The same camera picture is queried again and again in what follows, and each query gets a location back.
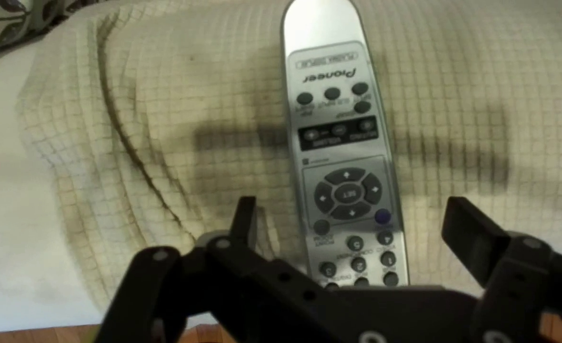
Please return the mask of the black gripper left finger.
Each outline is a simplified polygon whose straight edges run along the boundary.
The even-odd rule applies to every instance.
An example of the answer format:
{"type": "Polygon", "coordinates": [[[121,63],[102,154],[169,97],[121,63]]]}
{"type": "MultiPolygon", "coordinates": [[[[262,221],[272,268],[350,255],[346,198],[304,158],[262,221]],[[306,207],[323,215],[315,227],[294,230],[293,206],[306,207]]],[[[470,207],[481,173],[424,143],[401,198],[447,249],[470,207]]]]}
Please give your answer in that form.
{"type": "Polygon", "coordinates": [[[237,246],[251,247],[256,230],[256,198],[241,196],[237,200],[232,223],[230,223],[230,238],[237,246]]]}

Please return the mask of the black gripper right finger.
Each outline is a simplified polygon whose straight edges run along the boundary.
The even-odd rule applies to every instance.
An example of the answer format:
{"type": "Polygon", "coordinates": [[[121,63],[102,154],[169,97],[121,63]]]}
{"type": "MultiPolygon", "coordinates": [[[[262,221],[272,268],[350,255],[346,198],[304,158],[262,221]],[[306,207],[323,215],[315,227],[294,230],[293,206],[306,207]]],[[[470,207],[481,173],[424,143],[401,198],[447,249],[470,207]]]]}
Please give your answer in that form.
{"type": "Polygon", "coordinates": [[[479,286],[510,244],[508,232],[464,196],[447,198],[441,240],[479,286]]]}

